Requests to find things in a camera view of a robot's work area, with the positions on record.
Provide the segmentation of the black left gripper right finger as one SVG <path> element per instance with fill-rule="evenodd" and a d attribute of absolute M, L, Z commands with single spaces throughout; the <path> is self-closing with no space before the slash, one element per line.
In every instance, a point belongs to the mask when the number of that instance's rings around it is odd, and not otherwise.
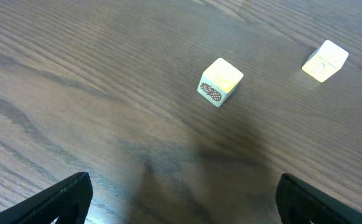
<path fill-rule="evenodd" d="M 284 173 L 276 188 L 283 224 L 362 224 L 362 213 L 321 190 Z"/>

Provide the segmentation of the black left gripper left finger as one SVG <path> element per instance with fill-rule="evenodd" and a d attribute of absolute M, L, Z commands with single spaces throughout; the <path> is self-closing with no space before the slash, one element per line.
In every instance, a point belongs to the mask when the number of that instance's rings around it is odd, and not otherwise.
<path fill-rule="evenodd" d="M 0 212 L 0 224 L 84 224 L 92 197 L 89 173 L 77 172 Z"/>

